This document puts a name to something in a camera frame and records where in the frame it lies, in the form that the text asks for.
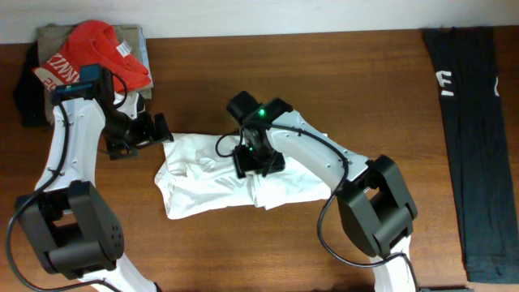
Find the black cable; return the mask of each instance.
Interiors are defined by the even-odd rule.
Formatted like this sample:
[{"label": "black cable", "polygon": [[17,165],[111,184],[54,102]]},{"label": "black cable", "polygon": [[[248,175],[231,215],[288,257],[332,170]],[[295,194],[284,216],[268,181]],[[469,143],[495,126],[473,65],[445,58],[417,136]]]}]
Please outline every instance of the black cable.
[{"label": "black cable", "polygon": [[337,184],[337,187],[335,188],[335,190],[332,191],[332,194],[330,195],[330,197],[328,198],[328,200],[324,204],[324,206],[323,206],[323,208],[321,210],[321,213],[319,214],[319,219],[317,220],[317,236],[318,236],[318,238],[319,238],[319,240],[321,242],[321,245],[324,247],[324,249],[328,253],[330,253],[333,257],[335,257],[337,260],[339,260],[343,264],[348,264],[348,265],[354,266],[356,268],[377,268],[379,266],[387,264],[388,262],[390,262],[392,260],[395,260],[396,258],[402,257],[404,259],[405,263],[407,264],[409,270],[410,270],[410,273],[411,273],[411,276],[413,278],[413,283],[414,283],[414,287],[416,289],[416,292],[420,291],[420,289],[418,287],[418,280],[416,278],[416,274],[414,273],[413,265],[411,264],[411,261],[410,261],[410,259],[409,259],[409,257],[407,256],[406,253],[396,252],[396,253],[393,253],[393,254],[389,255],[387,258],[385,258],[383,260],[380,260],[378,262],[370,263],[370,264],[360,264],[360,263],[355,263],[355,262],[353,262],[351,260],[347,260],[347,259],[341,257],[324,240],[324,237],[323,237],[323,219],[324,219],[324,215],[326,215],[326,212],[328,211],[330,205],[332,204],[333,199],[335,199],[337,193],[342,189],[346,179],[348,178],[348,172],[349,172],[348,159],[344,156],[344,154],[341,151],[339,151],[337,148],[335,148],[335,146],[330,144],[328,141],[326,141],[326,140],[322,139],[321,137],[319,137],[317,135],[314,135],[314,134],[312,134],[312,133],[310,133],[308,131],[304,131],[301,128],[288,127],[288,126],[282,126],[282,125],[272,125],[270,123],[261,123],[261,122],[251,122],[251,123],[248,123],[248,124],[244,124],[242,127],[247,127],[247,126],[258,126],[258,127],[263,127],[263,128],[276,128],[276,129],[281,129],[281,130],[297,132],[299,135],[307,135],[307,136],[313,138],[314,140],[319,141],[324,146],[326,146],[327,148],[329,148],[332,151],[334,151],[340,157],[340,159],[342,160],[342,163],[344,165],[345,171],[344,171],[344,173],[343,173],[343,175],[341,177],[341,180]]},{"label": "black cable", "polygon": [[[11,250],[11,234],[12,234],[12,231],[13,231],[13,227],[15,226],[15,223],[18,220],[18,217],[20,216],[21,213],[23,213],[25,211],[25,209],[29,205],[31,205],[40,195],[43,194],[43,191],[48,186],[50,186],[56,180],[56,178],[60,175],[60,172],[62,171],[63,165],[65,164],[66,152],[68,150],[68,143],[69,143],[69,132],[70,132],[69,126],[70,126],[70,124],[69,124],[69,120],[68,120],[68,116],[66,114],[65,108],[63,108],[62,102],[59,102],[58,107],[59,107],[59,109],[62,112],[62,115],[63,115],[63,126],[65,127],[65,139],[63,140],[62,155],[59,158],[58,166],[56,167],[55,170],[52,170],[52,176],[49,178],[49,180],[47,182],[45,182],[43,185],[41,185],[41,187],[38,187],[32,193],[32,196],[29,199],[27,199],[19,208],[16,209],[16,211],[13,214],[12,218],[9,220],[9,223],[7,224],[7,232],[6,232],[6,255],[7,255],[7,261],[9,262],[9,265],[11,266],[11,269],[12,269],[13,273],[16,275],[16,277],[18,277],[19,281],[22,282],[22,284],[26,285],[28,288],[30,288],[31,290],[34,290],[34,291],[38,291],[38,292],[44,292],[44,291],[60,292],[60,291],[71,290],[71,289],[80,288],[80,287],[84,287],[84,286],[90,286],[92,284],[99,284],[99,285],[106,286],[107,288],[111,289],[114,292],[121,292],[121,291],[117,290],[115,287],[113,287],[111,284],[105,282],[105,280],[86,281],[86,282],[83,282],[83,283],[77,283],[77,284],[73,284],[73,285],[68,285],[68,286],[63,286],[63,287],[58,287],[58,288],[51,288],[51,289],[49,289],[49,288],[40,288],[40,287],[35,286],[34,284],[32,284],[29,280],[27,280],[27,278],[24,277],[24,275],[22,275],[22,273],[18,269],[18,266],[16,265],[15,258],[13,257],[13,253],[12,253],[12,250]],[[59,127],[57,122],[54,124],[54,127]]]},{"label": "black cable", "polygon": [[227,136],[230,136],[230,135],[240,135],[240,140],[238,141],[238,145],[241,145],[242,142],[243,142],[243,133],[242,133],[242,130],[239,129],[239,130],[234,130],[230,133],[227,133],[225,135],[222,135],[220,138],[218,138],[218,141],[216,143],[216,145],[214,146],[214,150],[217,152],[218,156],[219,157],[232,157],[234,155],[234,150],[231,151],[230,154],[221,154],[220,151],[218,150],[218,145],[220,145],[220,142]]},{"label": "black cable", "polygon": [[118,109],[121,107],[121,105],[124,105],[124,103],[127,101],[127,97],[128,97],[128,87],[127,87],[127,83],[124,82],[124,80],[121,78],[121,76],[115,74],[112,72],[112,75],[115,76],[115,78],[119,79],[119,81],[121,81],[122,83],[122,86],[124,87],[124,98],[122,99],[122,101],[120,101],[119,103],[115,104],[115,109]]}]

